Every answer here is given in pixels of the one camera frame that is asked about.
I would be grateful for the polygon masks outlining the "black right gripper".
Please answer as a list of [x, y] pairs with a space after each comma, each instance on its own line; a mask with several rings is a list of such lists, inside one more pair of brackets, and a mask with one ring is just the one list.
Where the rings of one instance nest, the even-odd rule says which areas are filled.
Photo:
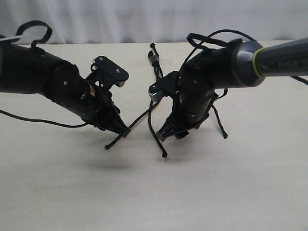
[[199, 84], [182, 84], [178, 86], [173, 99], [171, 114], [162, 127], [156, 132], [158, 139], [164, 142], [166, 138], [183, 139], [189, 130], [198, 129], [208, 118], [209, 110], [218, 95], [212, 87], [202, 87]]

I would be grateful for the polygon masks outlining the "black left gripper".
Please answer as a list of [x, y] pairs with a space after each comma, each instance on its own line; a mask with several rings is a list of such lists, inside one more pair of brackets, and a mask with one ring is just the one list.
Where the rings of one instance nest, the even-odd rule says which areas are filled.
[[79, 72], [60, 75], [60, 106], [98, 129], [124, 138], [128, 134], [128, 127], [120, 118], [112, 93], [101, 87], [99, 82], [82, 78]]

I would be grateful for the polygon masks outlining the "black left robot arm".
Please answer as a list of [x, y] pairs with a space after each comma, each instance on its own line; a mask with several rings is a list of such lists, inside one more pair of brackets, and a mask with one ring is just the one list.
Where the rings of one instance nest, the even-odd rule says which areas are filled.
[[128, 127], [112, 100], [110, 88], [122, 87], [129, 74], [105, 56], [98, 56], [91, 73], [79, 69], [39, 47], [0, 45], [0, 90], [4, 93], [40, 94], [100, 130], [126, 136]]

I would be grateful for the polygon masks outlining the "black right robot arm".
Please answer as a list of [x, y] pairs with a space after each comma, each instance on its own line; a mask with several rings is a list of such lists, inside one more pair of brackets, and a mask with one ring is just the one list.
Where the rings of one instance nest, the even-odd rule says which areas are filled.
[[208, 118], [217, 89], [251, 88], [266, 77], [305, 76], [308, 73], [306, 38], [263, 47], [256, 41], [233, 40], [220, 49], [205, 48], [149, 87], [152, 101], [173, 100], [171, 114], [157, 132], [164, 141], [185, 137]]

